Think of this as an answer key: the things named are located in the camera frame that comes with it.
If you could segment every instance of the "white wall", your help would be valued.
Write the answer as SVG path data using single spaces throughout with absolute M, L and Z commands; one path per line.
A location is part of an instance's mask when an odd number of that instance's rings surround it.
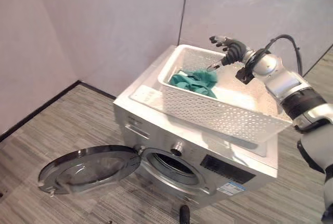
M 332 18 L 333 0 L 187 0 L 181 43 L 218 50 L 208 38 L 220 34 L 258 49 L 288 33 L 301 48 L 306 72 L 333 42 Z M 272 51 L 297 70 L 289 42 L 276 42 Z
M 183 0 L 43 0 L 83 81 L 117 96 L 177 44 Z
M 0 0 L 0 134 L 76 80 L 41 0 Z

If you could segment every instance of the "front-load washing machine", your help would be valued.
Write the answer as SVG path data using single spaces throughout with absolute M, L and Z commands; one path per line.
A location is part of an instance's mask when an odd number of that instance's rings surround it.
M 161 191 L 204 207 L 277 177 L 277 136 L 253 144 L 163 113 L 157 76 L 173 50 L 114 102 L 123 146 L 91 147 L 55 159 L 40 172 L 41 190 L 81 192 L 138 173 Z

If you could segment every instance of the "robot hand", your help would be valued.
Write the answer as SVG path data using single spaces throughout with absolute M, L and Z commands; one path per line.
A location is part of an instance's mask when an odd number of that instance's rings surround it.
M 207 71 L 216 70 L 222 65 L 232 64 L 236 61 L 242 62 L 245 54 L 249 51 L 249 48 L 245 44 L 229 37 L 212 36 L 209 40 L 211 43 L 216 44 L 217 47 L 224 47 L 223 51 L 226 52 L 226 56 L 218 62 L 210 65 L 207 68 Z

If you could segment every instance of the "white plastic basket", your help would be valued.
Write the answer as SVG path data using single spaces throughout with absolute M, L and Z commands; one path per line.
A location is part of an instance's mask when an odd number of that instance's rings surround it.
M 241 64 L 217 69 L 212 91 L 217 99 L 184 90 L 169 81 L 179 70 L 206 69 L 224 54 L 189 45 L 178 46 L 158 76 L 163 111 L 183 120 L 253 143 L 265 142 L 291 124 L 264 84 L 254 78 L 248 85 L 235 78 Z

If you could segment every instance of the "green cloth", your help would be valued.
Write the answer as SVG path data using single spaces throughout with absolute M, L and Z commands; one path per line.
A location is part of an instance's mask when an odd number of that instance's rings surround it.
M 212 92 L 213 86 L 217 83 L 216 72 L 208 72 L 206 70 L 197 70 L 195 72 L 182 71 L 187 74 L 174 74 L 170 79 L 169 84 L 190 90 L 195 93 L 203 94 L 212 98 L 216 98 Z

